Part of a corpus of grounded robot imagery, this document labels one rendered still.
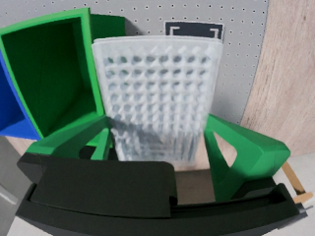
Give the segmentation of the white well plate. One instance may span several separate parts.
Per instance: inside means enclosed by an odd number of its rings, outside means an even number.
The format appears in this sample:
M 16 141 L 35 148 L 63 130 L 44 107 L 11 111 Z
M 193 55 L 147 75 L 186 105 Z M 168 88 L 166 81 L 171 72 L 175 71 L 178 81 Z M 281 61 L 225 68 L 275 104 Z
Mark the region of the white well plate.
M 92 50 L 119 160 L 194 166 L 217 84 L 221 39 L 120 36 L 95 39 Z

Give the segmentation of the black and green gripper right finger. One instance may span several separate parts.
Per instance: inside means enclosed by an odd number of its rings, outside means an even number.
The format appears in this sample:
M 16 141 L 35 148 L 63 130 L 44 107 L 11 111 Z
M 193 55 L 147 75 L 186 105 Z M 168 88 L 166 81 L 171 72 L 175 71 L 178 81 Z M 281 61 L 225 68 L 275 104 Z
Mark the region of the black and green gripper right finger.
M 214 132 L 236 149 L 230 169 Z M 284 142 L 230 123 L 209 113 L 204 132 L 216 202 L 229 200 L 250 180 L 273 177 L 290 157 Z

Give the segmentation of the blue general bin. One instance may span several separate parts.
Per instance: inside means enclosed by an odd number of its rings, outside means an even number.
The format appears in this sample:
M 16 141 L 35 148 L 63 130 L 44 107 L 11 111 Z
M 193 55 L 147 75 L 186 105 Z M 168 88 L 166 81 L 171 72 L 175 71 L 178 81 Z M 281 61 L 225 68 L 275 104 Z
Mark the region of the blue general bin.
M 1 47 L 0 60 L 0 135 L 41 140 L 16 90 Z

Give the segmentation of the green open-top bin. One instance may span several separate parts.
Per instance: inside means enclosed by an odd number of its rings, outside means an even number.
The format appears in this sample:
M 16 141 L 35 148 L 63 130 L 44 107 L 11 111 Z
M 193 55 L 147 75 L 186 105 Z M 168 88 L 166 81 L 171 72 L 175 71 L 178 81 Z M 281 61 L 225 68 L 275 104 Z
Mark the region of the green open-top bin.
M 0 29 L 11 78 L 42 139 L 105 114 L 92 44 L 120 36 L 125 17 L 92 14 L 91 7 Z

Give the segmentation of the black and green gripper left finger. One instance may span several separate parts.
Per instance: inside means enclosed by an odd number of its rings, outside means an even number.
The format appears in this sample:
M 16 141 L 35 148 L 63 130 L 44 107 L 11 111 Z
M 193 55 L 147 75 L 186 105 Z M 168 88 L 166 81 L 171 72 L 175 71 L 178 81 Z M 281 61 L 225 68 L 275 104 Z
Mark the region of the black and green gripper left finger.
M 101 131 L 101 136 L 91 159 L 107 160 L 112 135 L 106 113 L 84 124 L 33 142 L 25 152 L 79 158 L 80 149 Z

